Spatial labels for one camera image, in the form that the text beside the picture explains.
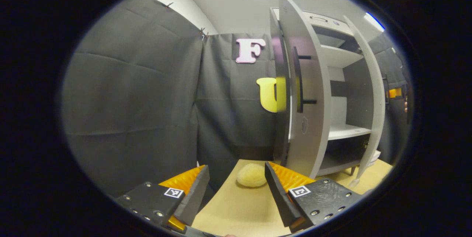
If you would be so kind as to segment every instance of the cabinet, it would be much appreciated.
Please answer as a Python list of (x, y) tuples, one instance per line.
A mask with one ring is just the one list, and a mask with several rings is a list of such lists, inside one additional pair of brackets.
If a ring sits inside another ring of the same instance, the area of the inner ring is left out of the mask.
[(277, 76), (274, 160), (314, 178), (359, 165), (379, 144), (385, 92), (379, 66), (356, 26), (293, 0), (270, 8)]

